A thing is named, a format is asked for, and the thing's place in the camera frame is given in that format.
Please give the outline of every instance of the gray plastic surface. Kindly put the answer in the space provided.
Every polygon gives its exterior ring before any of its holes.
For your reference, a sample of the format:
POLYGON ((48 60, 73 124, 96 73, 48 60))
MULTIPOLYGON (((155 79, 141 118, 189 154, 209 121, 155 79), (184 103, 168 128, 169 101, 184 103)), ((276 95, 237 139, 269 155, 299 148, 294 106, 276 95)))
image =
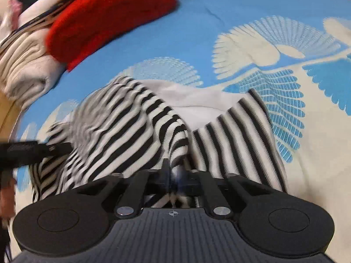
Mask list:
POLYGON ((119 220, 96 246, 68 257, 46 258, 22 252, 14 263, 331 263, 324 254, 282 259, 249 246, 226 220, 203 209, 144 209, 119 220))

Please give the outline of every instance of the red folded cloth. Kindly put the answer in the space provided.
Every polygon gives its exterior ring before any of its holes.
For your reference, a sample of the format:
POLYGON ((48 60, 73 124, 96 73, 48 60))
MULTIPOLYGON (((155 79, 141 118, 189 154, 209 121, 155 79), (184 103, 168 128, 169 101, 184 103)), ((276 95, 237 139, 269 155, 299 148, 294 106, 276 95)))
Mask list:
POLYGON ((71 71, 112 38, 175 6, 176 0, 75 0, 52 25, 47 49, 71 71))

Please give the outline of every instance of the white circular logo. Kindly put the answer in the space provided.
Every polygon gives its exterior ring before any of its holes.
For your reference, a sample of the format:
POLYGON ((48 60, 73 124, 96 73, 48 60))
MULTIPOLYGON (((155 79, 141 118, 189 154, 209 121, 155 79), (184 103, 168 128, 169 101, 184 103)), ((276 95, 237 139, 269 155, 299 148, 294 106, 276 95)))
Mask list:
POLYGON ((178 212, 177 211, 170 211, 168 214, 170 216, 172 216, 172 217, 178 216, 178 212))

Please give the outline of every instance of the stack of folded clothes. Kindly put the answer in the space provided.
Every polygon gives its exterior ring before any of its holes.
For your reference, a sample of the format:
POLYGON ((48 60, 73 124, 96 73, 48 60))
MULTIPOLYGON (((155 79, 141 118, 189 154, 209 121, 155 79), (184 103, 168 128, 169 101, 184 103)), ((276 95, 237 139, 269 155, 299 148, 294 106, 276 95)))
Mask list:
POLYGON ((0 25, 0 89, 26 109, 66 66, 175 6, 176 0, 10 0, 0 25))

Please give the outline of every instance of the black and white striped fabric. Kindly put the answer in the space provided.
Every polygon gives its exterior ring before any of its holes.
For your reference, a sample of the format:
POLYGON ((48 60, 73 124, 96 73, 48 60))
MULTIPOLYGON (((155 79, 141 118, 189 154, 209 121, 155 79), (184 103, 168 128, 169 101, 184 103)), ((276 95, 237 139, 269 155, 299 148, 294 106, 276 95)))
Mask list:
MULTIPOLYGON (((34 201, 111 173, 130 177, 140 169, 160 169, 165 158, 171 170, 184 166, 210 171, 216 178, 232 172, 287 191, 268 114, 253 90, 215 121, 189 132, 175 111, 148 88, 128 76, 117 77, 89 95, 69 122, 49 130, 49 144, 67 141, 73 146, 70 155, 30 167, 34 201)), ((146 201, 146 206, 175 201, 188 206, 181 196, 146 201)))

